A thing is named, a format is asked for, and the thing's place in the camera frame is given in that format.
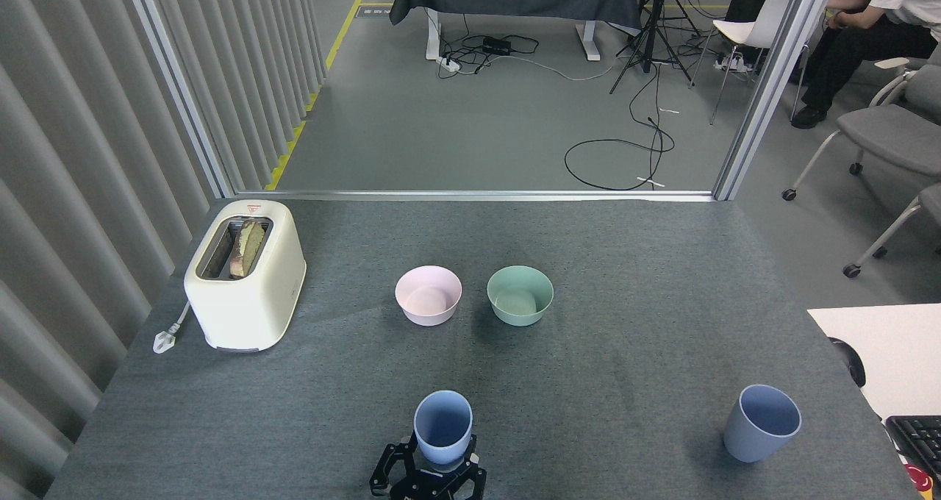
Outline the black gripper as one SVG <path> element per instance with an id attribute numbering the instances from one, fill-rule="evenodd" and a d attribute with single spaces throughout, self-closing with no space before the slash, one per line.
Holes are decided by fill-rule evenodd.
<path id="1" fill-rule="evenodd" d="M 416 468 L 414 453 L 418 443 L 413 437 L 387 443 L 369 479 L 370 493 L 393 499 L 454 499 L 456 493 L 459 499 L 467 493 L 466 499 L 484 499 L 487 471 L 479 464 L 476 443 L 477 436 L 471 435 L 457 469 L 444 474 Z M 391 484 L 390 473 L 397 463 L 404 464 L 404 477 Z"/>

